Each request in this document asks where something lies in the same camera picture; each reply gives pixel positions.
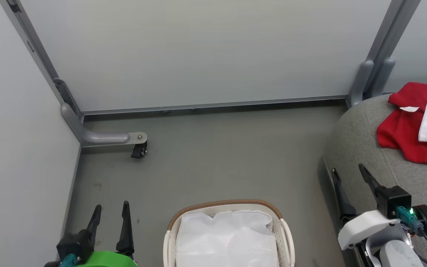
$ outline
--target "red cloth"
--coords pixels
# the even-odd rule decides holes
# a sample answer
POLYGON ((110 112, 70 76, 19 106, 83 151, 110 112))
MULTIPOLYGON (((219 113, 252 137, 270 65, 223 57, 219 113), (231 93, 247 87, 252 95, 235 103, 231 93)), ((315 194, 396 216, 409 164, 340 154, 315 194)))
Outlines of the red cloth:
POLYGON ((377 128, 381 147, 400 149, 405 159, 427 164, 427 142, 418 141, 421 121, 427 104, 427 84, 407 83, 398 93, 393 93, 388 103, 400 108, 419 107, 415 112, 395 109, 377 128))

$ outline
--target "gray metal bracket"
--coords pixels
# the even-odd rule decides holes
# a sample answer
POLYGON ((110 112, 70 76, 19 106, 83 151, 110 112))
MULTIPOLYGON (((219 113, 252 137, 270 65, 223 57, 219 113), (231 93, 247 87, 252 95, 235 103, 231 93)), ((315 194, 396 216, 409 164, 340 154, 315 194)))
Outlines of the gray metal bracket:
POLYGON ((395 63, 395 59, 385 59, 379 73, 365 94, 366 99, 383 95, 383 89, 390 77, 391 71, 393 71, 393 67, 395 67, 395 63))
POLYGON ((372 60, 366 60, 360 64, 359 71, 355 76, 354 83, 352 83, 350 93, 347 96, 346 103, 349 108, 352 108, 362 101, 363 92, 365 91, 365 86, 367 85, 373 65, 375 64, 372 60))
POLYGON ((65 103, 67 103, 70 106, 73 112, 76 113, 78 119, 80 120, 82 117, 82 113, 80 112, 77 104, 73 100, 73 97, 70 91, 68 90, 66 83, 60 78, 54 78, 53 81, 54 81, 54 85, 57 88, 57 91, 60 93, 60 96, 63 98, 65 103))
POLYGON ((86 129, 67 103, 61 106, 61 114, 82 147, 144 144, 145 132, 92 132, 86 129))

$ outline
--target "floor stain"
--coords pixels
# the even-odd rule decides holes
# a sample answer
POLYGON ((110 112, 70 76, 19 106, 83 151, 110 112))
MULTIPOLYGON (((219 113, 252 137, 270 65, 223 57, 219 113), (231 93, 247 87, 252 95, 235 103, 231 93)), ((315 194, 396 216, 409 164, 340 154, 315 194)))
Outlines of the floor stain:
POLYGON ((93 186, 97 187, 98 186, 98 190, 102 190, 102 184, 93 184, 93 186))

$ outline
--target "gray upholstered cushion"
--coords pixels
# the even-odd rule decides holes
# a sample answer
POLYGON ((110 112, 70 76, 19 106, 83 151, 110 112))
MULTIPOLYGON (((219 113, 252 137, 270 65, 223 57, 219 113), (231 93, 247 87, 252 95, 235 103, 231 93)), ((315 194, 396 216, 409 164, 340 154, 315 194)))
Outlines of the gray upholstered cushion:
MULTIPOLYGON (((376 209, 370 188, 363 181, 358 164, 363 163, 384 186, 399 185, 413 198, 413 205, 427 204, 427 165, 406 161, 401 151, 378 146, 378 125, 393 111, 388 96, 363 101, 347 111, 327 140, 325 161, 339 172, 344 189, 358 212, 376 209)), ((427 258, 427 243, 413 244, 427 258)))

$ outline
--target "black caster wheel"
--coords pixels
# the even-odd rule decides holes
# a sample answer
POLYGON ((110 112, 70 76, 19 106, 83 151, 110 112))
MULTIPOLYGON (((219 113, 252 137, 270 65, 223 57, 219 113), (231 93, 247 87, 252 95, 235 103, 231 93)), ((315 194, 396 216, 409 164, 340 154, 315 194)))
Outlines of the black caster wheel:
POLYGON ((137 144, 133 148, 133 152, 131 154, 132 158, 141 159, 148 152, 148 142, 146 141, 143 144, 137 144))

